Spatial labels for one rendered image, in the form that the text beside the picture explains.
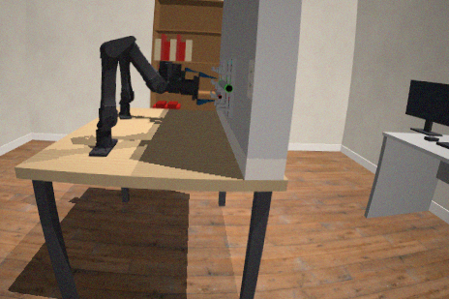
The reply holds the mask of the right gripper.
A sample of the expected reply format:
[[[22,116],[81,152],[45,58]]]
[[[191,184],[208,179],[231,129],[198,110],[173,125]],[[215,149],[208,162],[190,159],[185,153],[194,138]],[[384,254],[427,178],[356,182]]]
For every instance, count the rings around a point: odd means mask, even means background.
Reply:
[[[198,88],[199,88],[199,77],[208,77],[208,78],[213,78],[210,75],[204,74],[202,72],[198,73],[198,77],[194,76],[194,81],[187,81],[187,80],[180,80],[180,86],[182,86],[182,88],[180,88],[180,94],[192,94],[192,92],[194,93],[192,96],[192,101],[195,101],[196,99],[196,104],[197,102],[199,102],[202,99],[198,98]],[[196,90],[196,91],[195,91]],[[203,101],[203,100],[202,100]],[[209,102],[214,102],[215,100],[211,100],[208,102],[199,102],[198,105],[203,105]]]

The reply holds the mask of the grey metal bar with green ends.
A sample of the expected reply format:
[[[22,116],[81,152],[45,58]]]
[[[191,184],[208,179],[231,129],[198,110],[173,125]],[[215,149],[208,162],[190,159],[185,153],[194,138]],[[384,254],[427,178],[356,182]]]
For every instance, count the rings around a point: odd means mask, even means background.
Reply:
[[[228,84],[228,83],[225,82],[224,80],[220,80],[220,81],[219,81],[219,84],[220,84],[220,86],[221,86],[222,88],[224,88],[224,90],[225,90],[227,93],[232,92],[232,90],[233,90],[232,85]]]

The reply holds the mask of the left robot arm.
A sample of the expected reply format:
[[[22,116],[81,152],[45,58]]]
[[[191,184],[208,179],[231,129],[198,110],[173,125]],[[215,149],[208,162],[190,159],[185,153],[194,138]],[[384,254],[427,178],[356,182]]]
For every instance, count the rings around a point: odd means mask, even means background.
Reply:
[[[130,60],[123,54],[120,53],[120,59],[118,59],[119,67],[120,67],[120,75],[121,75],[121,100],[120,104],[120,119],[132,119],[132,115],[130,114],[130,105],[129,102],[135,99],[135,92],[133,91],[133,87],[131,84],[131,73],[130,73]],[[170,61],[160,61],[159,71],[154,69],[161,75],[163,71],[164,74],[164,66],[165,63],[172,63]],[[126,104],[127,103],[127,104]]]

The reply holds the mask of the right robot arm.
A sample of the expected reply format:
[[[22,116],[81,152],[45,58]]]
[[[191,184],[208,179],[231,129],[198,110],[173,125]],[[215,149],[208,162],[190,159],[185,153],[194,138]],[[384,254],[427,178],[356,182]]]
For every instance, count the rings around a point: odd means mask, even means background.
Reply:
[[[159,94],[165,91],[179,94],[180,88],[182,88],[180,80],[170,79],[181,77],[182,64],[165,63],[164,74],[161,76],[142,54],[135,41],[134,36],[129,36],[108,41],[100,47],[100,58],[102,58],[101,104],[98,129],[96,130],[97,143],[89,152],[90,157],[107,157],[118,142],[118,139],[111,137],[111,128],[118,122],[116,73],[120,53],[123,53],[131,61],[150,91]],[[103,57],[103,53],[105,57]]]

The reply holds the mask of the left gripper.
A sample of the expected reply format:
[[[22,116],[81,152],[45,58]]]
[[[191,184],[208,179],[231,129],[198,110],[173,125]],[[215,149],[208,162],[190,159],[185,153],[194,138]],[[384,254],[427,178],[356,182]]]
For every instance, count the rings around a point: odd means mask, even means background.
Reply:
[[[193,73],[195,73],[195,71],[193,71],[193,70],[191,70],[191,69],[190,69],[190,71],[189,71],[189,68],[185,68],[185,71],[181,71],[181,80],[182,80],[182,78],[185,79],[185,74],[186,74],[186,72],[193,72]]]

